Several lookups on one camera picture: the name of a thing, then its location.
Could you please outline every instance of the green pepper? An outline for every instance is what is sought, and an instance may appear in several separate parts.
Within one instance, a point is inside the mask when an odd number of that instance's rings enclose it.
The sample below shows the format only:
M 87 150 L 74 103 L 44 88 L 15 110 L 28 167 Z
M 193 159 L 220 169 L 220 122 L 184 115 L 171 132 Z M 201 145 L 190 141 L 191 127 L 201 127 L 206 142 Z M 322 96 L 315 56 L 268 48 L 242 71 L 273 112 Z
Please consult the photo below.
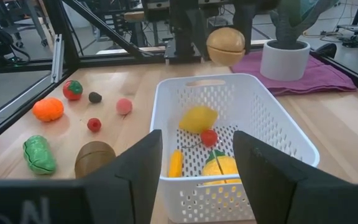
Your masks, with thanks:
M 31 136 L 23 143 L 24 159 L 35 174 L 52 174 L 56 161 L 49 149 L 48 141 L 39 135 Z

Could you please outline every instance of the toy lemon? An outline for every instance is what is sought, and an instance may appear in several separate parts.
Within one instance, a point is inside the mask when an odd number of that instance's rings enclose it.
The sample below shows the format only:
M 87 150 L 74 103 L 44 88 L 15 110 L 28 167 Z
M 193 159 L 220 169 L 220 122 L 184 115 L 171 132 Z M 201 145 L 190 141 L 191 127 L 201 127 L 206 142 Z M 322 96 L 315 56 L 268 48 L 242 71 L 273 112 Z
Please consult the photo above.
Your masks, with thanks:
M 179 122 L 179 128 L 193 134 L 201 134 L 211 129 L 214 125 L 218 112 L 207 106 L 195 106 L 188 110 Z
M 219 161 L 221 165 L 223 174 L 238 174 L 236 160 L 230 156 L 226 156 L 223 152 L 219 150 L 215 150 L 216 159 Z M 214 154 L 211 152 L 209 158 L 206 160 L 206 164 L 203 168 L 203 175 L 222 175 L 221 170 L 219 169 L 219 165 L 216 162 Z M 213 185 L 213 184 L 233 184 L 233 183 L 241 183 L 240 179 L 231 179 L 231 180 L 217 180 L 212 182 L 204 183 L 204 185 Z

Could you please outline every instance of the purple cloth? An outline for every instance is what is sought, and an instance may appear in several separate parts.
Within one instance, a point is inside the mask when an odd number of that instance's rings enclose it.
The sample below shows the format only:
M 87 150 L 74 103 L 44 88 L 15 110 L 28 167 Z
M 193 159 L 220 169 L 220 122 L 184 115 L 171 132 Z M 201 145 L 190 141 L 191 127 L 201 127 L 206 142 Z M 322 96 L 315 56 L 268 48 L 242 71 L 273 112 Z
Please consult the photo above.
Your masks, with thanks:
M 260 74 L 262 52 L 253 52 L 231 70 L 234 73 L 248 73 L 257 77 L 273 95 L 305 94 L 319 91 L 356 91 L 352 80 L 330 65 L 310 56 L 305 74 L 300 80 L 281 82 L 271 80 Z

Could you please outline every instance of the red tomato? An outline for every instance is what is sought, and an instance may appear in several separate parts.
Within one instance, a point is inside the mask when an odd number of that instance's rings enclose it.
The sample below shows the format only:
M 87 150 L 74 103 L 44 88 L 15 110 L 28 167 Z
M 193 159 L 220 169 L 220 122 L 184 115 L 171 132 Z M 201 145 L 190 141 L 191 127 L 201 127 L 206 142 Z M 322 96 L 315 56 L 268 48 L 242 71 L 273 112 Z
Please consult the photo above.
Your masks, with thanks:
M 88 121 L 87 127 L 92 132 L 98 132 L 100 130 L 100 128 L 102 127 L 102 123 L 100 122 L 100 120 L 98 118 L 91 118 Z
M 63 86 L 63 95 L 69 100 L 79 100 L 82 95 L 83 88 L 79 81 L 70 80 Z
M 218 134 L 214 130 L 206 130 L 201 133 L 201 142 L 206 147 L 211 147 L 218 141 Z

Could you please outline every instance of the toy orange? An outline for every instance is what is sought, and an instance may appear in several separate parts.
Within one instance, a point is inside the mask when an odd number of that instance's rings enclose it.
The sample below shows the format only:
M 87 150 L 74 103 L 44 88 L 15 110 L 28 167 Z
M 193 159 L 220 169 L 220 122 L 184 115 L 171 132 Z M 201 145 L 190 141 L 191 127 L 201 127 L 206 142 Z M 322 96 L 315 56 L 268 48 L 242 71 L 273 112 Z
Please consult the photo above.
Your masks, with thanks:
M 63 115 L 63 103 L 56 98 L 45 98 L 35 103 L 32 113 L 40 121 L 53 121 Z
M 212 32 L 206 41 L 211 60 L 224 66 L 237 64 L 245 54 L 246 40 L 238 30 L 223 27 Z

